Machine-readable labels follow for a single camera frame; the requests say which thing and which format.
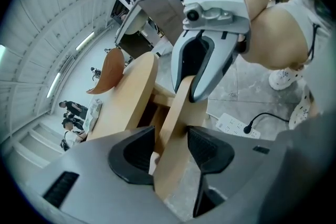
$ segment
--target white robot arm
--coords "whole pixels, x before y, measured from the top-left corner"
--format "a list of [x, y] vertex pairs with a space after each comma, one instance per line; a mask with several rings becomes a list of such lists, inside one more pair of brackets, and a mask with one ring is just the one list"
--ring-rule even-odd
[[237, 54], [238, 35], [249, 43], [245, 0], [185, 0], [184, 31], [172, 52], [172, 81], [177, 91], [184, 77], [195, 75], [191, 100], [206, 99]]

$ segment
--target black cap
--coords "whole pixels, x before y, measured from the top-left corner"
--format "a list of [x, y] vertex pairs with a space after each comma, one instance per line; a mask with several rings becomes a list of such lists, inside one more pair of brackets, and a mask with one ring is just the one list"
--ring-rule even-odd
[[71, 122], [71, 123], [72, 123], [72, 121], [71, 121], [70, 119], [64, 119], [64, 120], [62, 121], [63, 128], [65, 128], [65, 125], [66, 125], [68, 122]]

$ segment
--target ceiling light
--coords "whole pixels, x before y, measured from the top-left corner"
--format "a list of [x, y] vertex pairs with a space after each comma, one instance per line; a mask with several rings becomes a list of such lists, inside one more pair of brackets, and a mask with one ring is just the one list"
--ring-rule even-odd
[[90, 35], [88, 35], [88, 37], [86, 39], [84, 39], [76, 48], [76, 50], [79, 50], [81, 46], [83, 46], [93, 35], [95, 34], [95, 32], [92, 32]]
[[1, 62], [2, 56], [3, 56], [4, 53], [5, 53], [5, 50], [6, 50], [6, 47], [0, 45], [0, 62]]
[[54, 87], [55, 87], [55, 85], [56, 85], [56, 83], [57, 83], [57, 80], [59, 79], [59, 76], [60, 76], [60, 75], [61, 75], [60, 73], [57, 73], [57, 75], [56, 75], [54, 81], [52, 82], [52, 84], [51, 84], [51, 86], [50, 86], [50, 89], [49, 89], [48, 94], [47, 94], [47, 98], [49, 98], [49, 96], [51, 95], [51, 92], [52, 92], [52, 90], [54, 89]]

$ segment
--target marble floor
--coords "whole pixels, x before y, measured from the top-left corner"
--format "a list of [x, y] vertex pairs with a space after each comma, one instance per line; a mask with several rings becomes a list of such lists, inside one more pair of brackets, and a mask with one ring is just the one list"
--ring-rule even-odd
[[[173, 92], [170, 62], [169, 52], [159, 59], [156, 82]], [[261, 112], [289, 119], [295, 105], [300, 101], [303, 83], [294, 83], [285, 90], [275, 91], [268, 83], [269, 74], [270, 71], [261, 65], [248, 63], [238, 56], [209, 96], [208, 113], [217, 117], [227, 113], [246, 124]], [[216, 119], [211, 117], [208, 121], [210, 122], [207, 122], [207, 127], [216, 130]], [[274, 140], [288, 125], [274, 117], [262, 115], [254, 121], [253, 128], [261, 133], [261, 139]], [[192, 159], [179, 188], [166, 201], [167, 206], [183, 221], [192, 218], [199, 175], [199, 169]]]

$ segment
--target wooden board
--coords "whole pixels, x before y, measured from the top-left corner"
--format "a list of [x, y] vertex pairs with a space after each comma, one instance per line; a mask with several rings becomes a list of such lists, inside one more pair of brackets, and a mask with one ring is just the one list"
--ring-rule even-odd
[[152, 94], [150, 101], [157, 105], [171, 107], [173, 104], [174, 98], [167, 97], [165, 95], [160, 95], [160, 94]]
[[168, 112], [169, 108], [159, 106], [153, 116], [151, 123], [149, 124], [150, 126], [155, 126], [155, 141], [158, 139], [160, 135], [161, 128], [168, 115]]
[[186, 77], [182, 81], [155, 142], [155, 152], [161, 158], [153, 174], [154, 188], [162, 200], [178, 186], [190, 159], [186, 127], [202, 126], [205, 119], [207, 100], [189, 101], [192, 80]]
[[157, 83], [154, 85], [153, 94], [160, 94], [167, 97], [175, 97], [175, 93], [167, 90], [166, 88], [162, 87]]
[[152, 94], [158, 59], [147, 52], [131, 62], [119, 84], [104, 94], [99, 118], [87, 140], [137, 127]]

